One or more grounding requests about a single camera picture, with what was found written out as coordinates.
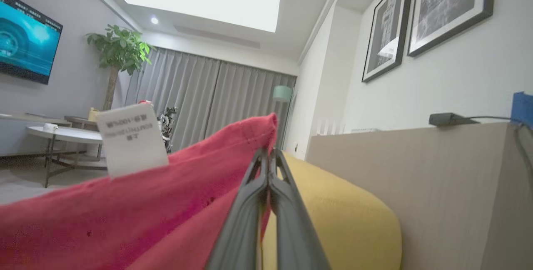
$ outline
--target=air vent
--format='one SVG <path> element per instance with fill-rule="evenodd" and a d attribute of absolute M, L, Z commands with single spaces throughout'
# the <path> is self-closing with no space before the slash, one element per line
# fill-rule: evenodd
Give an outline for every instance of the air vent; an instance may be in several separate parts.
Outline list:
<path fill-rule="evenodd" d="M 353 129 L 352 130 L 352 134 L 360 133 L 360 132 L 376 132 L 376 131 L 381 131 L 381 130 L 378 130 L 378 129 L 375 129 L 375 128 L 371 128 L 371 129 Z"/>
<path fill-rule="evenodd" d="M 175 25 L 174 28 L 179 33 L 183 33 L 187 35 L 195 35 L 195 36 L 200 36 L 204 38 L 216 39 L 216 40 L 229 42 L 231 44 L 242 45 L 246 47 L 261 48 L 261 44 L 256 41 L 240 39 L 237 37 L 231 37 L 231 36 L 227 36 L 223 34 L 211 33 L 211 32 L 203 31 L 203 30 L 192 29 L 190 27 L 183 27 L 181 25 Z"/>

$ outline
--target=tv screen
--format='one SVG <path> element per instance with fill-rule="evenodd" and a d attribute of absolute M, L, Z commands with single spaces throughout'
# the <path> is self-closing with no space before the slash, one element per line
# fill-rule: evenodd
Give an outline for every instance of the tv screen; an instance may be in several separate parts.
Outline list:
<path fill-rule="evenodd" d="M 19 0 L 0 0 L 0 72 L 48 84 L 62 30 Z"/>

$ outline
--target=curtain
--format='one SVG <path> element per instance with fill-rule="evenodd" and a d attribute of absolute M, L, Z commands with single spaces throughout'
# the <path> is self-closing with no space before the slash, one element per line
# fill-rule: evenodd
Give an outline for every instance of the curtain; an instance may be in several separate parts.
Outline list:
<path fill-rule="evenodd" d="M 275 112 L 278 116 L 276 145 L 280 147 L 289 103 L 275 102 L 272 95 L 275 86 L 284 85 L 293 88 L 295 82 L 296 77 L 292 75 L 222 61 L 206 137 L 233 122 Z"/>
<path fill-rule="evenodd" d="M 152 65 L 131 78 L 126 104 L 152 101 L 156 115 L 177 107 L 172 151 L 203 140 L 221 62 L 165 49 L 151 51 L 148 58 Z"/>
<path fill-rule="evenodd" d="M 174 50 L 154 50 L 148 58 L 152 65 L 131 78 L 126 105 L 152 101 L 156 115 L 177 107 L 173 152 L 228 124 L 272 112 L 278 115 L 280 147 L 289 103 L 275 102 L 272 95 L 275 86 L 293 88 L 296 77 Z"/>

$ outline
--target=black device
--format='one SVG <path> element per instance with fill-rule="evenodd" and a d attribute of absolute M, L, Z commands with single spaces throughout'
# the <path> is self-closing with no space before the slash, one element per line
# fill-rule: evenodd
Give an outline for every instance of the black device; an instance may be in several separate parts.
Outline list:
<path fill-rule="evenodd" d="M 470 118 L 455 113 L 436 113 L 430 115 L 430 124 L 434 126 L 457 126 L 458 124 L 479 124 Z"/>

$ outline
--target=potted plant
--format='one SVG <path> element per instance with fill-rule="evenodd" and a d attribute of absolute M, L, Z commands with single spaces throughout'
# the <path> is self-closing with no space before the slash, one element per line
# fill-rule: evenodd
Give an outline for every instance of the potted plant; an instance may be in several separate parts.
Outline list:
<path fill-rule="evenodd" d="M 113 95 L 117 84 L 118 73 L 128 71 L 132 75 L 135 71 L 141 71 L 142 63 L 147 62 L 150 48 L 153 46 L 141 41 L 141 33 L 120 28 L 118 25 L 107 25 L 106 35 L 87 34 L 87 43 L 93 43 L 100 52 L 100 67 L 111 68 L 109 84 L 105 93 L 103 110 L 111 109 Z"/>

